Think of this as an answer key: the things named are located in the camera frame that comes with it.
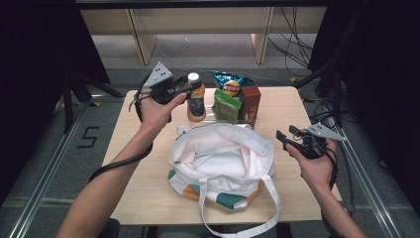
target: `hand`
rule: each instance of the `hand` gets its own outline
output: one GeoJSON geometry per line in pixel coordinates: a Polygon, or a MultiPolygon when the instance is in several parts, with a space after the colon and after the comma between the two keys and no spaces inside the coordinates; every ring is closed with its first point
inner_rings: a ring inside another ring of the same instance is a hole
{"type": "Polygon", "coordinates": [[[148,94],[142,94],[142,127],[154,128],[160,131],[167,123],[172,110],[182,104],[186,98],[186,93],[181,93],[174,97],[165,105],[155,102],[148,94]]]}
{"type": "MultiPolygon", "coordinates": [[[[326,142],[327,153],[329,153],[329,155],[334,160],[336,160],[334,153],[331,152],[336,151],[336,144],[330,139],[326,139],[326,142]]],[[[319,159],[309,160],[302,156],[302,154],[296,148],[289,144],[286,145],[286,149],[290,156],[296,159],[297,163],[299,164],[303,179],[305,179],[312,190],[314,188],[330,190],[330,178],[333,171],[333,165],[326,155],[319,159]]]]}

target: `bag handle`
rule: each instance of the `bag handle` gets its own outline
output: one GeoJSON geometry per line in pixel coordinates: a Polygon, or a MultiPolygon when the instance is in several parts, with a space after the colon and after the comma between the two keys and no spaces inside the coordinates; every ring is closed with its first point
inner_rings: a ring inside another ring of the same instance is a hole
{"type": "Polygon", "coordinates": [[[217,235],[219,237],[224,237],[224,238],[231,238],[231,237],[236,237],[236,238],[245,238],[245,237],[254,237],[257,235],[260,235],[264,232],[266,232],[267,230],[271,229],[273,226],[275,226],[278,222],[278,218],[280,216],[280,211],[281,211],[281,201],[280,201],[280,197],[278,196],[277,190],[275,189],[274,183],[271,180],[271,177],[269,175],[264,175],[262,176],[262,180],[265,183],[266,188],[269,191],[269,194],[271,195],[272,200],[275,203],[275,207],[276,207],[276,214],[274,217],[272,217],[269,221],[267,221],[266,223],[253,227],[251,229],[248,230],[244,230],[244,231],[240,231],[238,233],[219,233],[217,231],[212,230],[206,223],[205,219],[204,219],[204,201],[206,198],[206,193],[207,193],[207,178],[201,178],[200,179],[200,198],[198,200],[198,209],[201,215],[201,220],[203,221],[204,225],[207,227],[207,229],[213,233],[214,235],[217,235]]]}

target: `wooden table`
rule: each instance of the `wooden table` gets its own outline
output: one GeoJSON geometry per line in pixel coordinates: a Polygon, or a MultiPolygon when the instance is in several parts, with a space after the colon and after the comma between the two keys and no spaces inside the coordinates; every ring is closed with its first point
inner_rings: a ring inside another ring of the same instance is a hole
{"type": "MultiPolygon", "coordinates": [[[[296,161],[282,150],[275,131],[288,135],[288,126],[304,128],[310,125],[307,113],[294,87],[261,87],[262,99],[255,130],[274,144],[276,175],[273,178],[280,195],[282,211],[280,221],[320,220],[320,208],[311,190],[300,177],[296,161]]],[[[108,164],[134,136],[140,126],[136,110],[129,105],[135,91],[124,101],[104,165],[108,164]]],[[[212,105],[214,88],[207,88],[205,104],[212,105]]],[[[191,127],[186,117],[186,103],[172,112],[172,122],[158,135],[154,149],[143,159],[112,217],[124,225],[201,224],[198,202],[180,196],[167,180],[171,166],[169,152],[178,127],[191,127]]],[[[341,199],[339,192],[333,192],[341,199]]],[[[217,204],[207,204],[206,221],[209,224],[262,223],[269,220],[275,206],[265,189],[249,207],[230,210],[217,204]]]]}

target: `forearm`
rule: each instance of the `forearm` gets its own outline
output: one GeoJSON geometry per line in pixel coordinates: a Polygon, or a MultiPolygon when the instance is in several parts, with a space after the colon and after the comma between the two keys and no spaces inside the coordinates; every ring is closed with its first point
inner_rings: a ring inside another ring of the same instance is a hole
{"type": "Polygon", "coordinates": [[[344,237],[367,237],[328,187],[312,187],[321,210],[330,225],[344,237]]]}
{"type": "MultiPolygon", "coordinates": [[[[140,129],[111,163],[141,154],[158,131],[140,129]]],[[[107,171],[91,181],[69,209],[58,237],[97,237],[121,199],[139,162],[107,171]]]]}

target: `brown box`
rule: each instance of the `brown box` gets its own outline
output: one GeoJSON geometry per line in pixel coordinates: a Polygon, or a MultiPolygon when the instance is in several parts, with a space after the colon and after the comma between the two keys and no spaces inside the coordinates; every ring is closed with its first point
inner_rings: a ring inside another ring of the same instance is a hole
{"type": "Polygon", "coordinates": [[[253,128],[256,125],[261,97],[262,94],[256,85],[246,86],[241,90],[242,107],[239,112],[239,119],[250,124],[253,128]]]}

